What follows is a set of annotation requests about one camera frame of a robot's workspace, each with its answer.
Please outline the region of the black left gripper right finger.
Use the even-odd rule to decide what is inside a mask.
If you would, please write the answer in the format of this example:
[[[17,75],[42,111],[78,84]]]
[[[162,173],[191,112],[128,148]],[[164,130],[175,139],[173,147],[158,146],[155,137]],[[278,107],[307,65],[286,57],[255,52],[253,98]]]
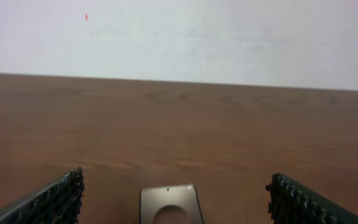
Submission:
[[[274,224],[358,224],[358,215],[284,174],[274,173],[265,188]]]

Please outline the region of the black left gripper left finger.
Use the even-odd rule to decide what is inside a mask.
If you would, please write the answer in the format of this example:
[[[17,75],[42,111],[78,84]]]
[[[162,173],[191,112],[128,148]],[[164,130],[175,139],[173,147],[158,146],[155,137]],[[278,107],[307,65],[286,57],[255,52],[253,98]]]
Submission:
[[[76,224],[84,190],[83,169],[70,170],[42,189],[0,208],[0,224]]]

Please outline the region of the Galaxy S25 Ultra smartphone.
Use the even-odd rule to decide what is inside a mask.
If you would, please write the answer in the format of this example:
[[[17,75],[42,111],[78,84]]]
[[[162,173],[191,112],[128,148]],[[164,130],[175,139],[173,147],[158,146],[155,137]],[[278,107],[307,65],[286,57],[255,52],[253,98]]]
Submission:
[[[139,197],[139,223],[204,224],[195,185],[168,185],[142,189]]]

